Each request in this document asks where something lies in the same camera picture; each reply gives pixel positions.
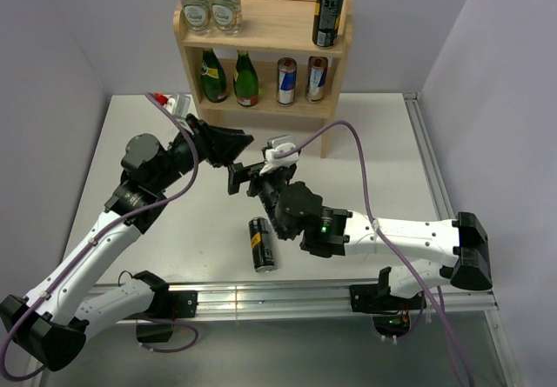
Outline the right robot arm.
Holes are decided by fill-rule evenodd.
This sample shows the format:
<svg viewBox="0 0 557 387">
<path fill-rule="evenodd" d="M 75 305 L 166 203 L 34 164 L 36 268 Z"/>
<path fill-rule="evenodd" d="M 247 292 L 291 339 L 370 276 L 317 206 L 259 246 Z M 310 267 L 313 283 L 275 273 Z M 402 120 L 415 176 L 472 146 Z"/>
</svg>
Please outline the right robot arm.
<svg viewBox="0 0 557 387">
<path fill-rule="evenodd" d="M 468 291 L 493 287 L 488 235 L 478 217 L 460 212 L 434 222 L 370 219 L 357 211 L 327 207 L 303 182 L 293 182 L 295 167 L 271 172 L 262 163 L 228 168 L 228 192 L 248 183 L 249 197 L 258 197 L 275 234 L 301 239 L 299 247 L 314 256 L 401 253 L 400 267 L 380 271 L 377 298 L 388 309 L 425 288 L 442 284 Z"/>
</svg>

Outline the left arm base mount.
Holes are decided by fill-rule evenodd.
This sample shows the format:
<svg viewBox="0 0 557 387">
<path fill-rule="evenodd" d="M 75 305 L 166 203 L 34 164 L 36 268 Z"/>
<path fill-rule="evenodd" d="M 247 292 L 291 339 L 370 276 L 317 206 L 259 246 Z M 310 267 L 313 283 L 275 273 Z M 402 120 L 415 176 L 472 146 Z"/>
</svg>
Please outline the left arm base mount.
<svg viewBox="0 0 557 387">
<path fill-rule="evenodd" d="M 199 339 L 198 329 L 187 322 L 187 319 L 196 316 L 197 307 L 197 291 L 171 290 L 158 313 L 138 313 L 124 321 L 135 324 L 135 336 L 140 348 L 159 354 L 177 353 L 190 349 Z M 164 348 L 179 330 L 191 334 L 192 339 L 181 347 Z"/>
</svg>

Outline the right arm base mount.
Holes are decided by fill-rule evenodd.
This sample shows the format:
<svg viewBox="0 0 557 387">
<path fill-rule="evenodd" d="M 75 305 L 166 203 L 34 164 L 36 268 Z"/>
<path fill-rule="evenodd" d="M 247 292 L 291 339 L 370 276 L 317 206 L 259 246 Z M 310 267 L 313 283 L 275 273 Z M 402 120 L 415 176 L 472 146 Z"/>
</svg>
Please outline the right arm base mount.
<svg viewBox="0 0 557 387">
<path fill-rule="evenodd" d="M 381 342 L 396 344 L 407 337 L 421 321 L 426 308 L 421 292 L 411 298 L 395 297 L 389 289 L 381 290 L 378 284 L 350 285 L 349 294 L 352 312 L 372 317 Z"/>
</svg>

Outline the black can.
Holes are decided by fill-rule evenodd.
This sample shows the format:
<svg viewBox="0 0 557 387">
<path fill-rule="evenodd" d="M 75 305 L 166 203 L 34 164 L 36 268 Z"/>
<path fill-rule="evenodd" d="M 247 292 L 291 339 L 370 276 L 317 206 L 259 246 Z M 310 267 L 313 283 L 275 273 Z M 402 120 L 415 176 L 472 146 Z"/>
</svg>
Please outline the black can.
<svg viewBox="0 0 557 387">
<path fill-rule="evenodd" d="M 312 41 L 319 48 L 335 45 L 344 0 L 315 0 Z"/>
<path fill-rule="evenodd" d="M 264 217 L 254 217 L 248 223 L 252 261 L 257 273 L 271 272 L 276 269 L 270 229 Z"/>
</svg>

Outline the green glass bottle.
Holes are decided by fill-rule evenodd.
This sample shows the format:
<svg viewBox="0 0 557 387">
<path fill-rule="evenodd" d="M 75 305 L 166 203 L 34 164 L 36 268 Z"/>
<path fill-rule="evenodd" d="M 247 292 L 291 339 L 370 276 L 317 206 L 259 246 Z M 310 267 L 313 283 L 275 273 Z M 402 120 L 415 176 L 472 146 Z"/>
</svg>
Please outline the green glass bottle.
<svg viewBox="0 0 557 387">
<path fill-rule="evenodd" d="M 227 98 L 225 71 L 213 48 L 203 49 L 200 81 L 204 95 L 210 102 L 221 103 Z"/>
<path fill-rule="evenodd" d="M 237 103 L 252 107 L 258 102 L 258 76 L 246 50 L 238 51 L 233 77 L 233 88 Z"/>
</svg>

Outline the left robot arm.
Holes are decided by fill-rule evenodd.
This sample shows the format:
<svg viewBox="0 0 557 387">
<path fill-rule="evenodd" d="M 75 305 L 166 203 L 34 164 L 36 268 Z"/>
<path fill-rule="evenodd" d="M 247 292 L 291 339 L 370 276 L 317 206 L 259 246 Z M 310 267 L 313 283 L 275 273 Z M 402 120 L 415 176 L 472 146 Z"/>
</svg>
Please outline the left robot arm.
<svg viewBox="0 0 557 387">
<path fill-rule="evenodd" d="M 168 187 L 185 174 L 195 176 L 203 161 L 214 168 L 233 164 L 253 141 L 242 130 L 212 126 L 193 115 L 185 122 L 168 146 L 149 133 L 133 137 L 121 160 L 120 184 L 82 242 L 25 296 L 2 301 L 9 342 L 46 369 L 63 369 L 88 340 L 125 317 L 160 317 L 169 311 L 169 285 L 149 271 L 100 297 L 85 297 L 158 219 L 169 202 Z"/>
</svg>

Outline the silver blue energy can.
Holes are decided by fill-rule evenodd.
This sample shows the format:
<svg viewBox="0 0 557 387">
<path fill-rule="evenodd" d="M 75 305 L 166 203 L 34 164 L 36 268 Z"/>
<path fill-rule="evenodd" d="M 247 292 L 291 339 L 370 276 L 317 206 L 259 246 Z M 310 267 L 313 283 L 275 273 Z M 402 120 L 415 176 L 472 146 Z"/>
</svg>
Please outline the silver blue energy can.
<svg viewBox="0 0 557 387">
<path fill-rule="evenodd" d="M 297 63 L 290 57 L 278 60 L 277 65 L 277 102 L 283 106 L 293 105 L 297 82 Z"/>
<path fill-rule="evenodd" d="M 327 69 L 328 59 L 326 57 L 309 57 L 305 98 L 310 103 L 319 103 L 323 100 Z"/>
</svg>

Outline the green glass bottle front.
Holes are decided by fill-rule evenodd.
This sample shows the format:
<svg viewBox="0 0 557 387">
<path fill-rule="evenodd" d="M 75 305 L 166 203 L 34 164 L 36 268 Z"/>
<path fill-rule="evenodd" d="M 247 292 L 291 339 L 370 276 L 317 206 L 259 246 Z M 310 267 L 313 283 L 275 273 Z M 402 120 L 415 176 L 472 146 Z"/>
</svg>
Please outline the green glass bottle front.
<svg viewBox="0 0 557 387">
<path fill-rule="evenodd" d="M 221 103 L 227 98 L 225 71 L 213 48 L 203 49 L 200 81 L 204 95 L 210 102 Z"/>
</svg>

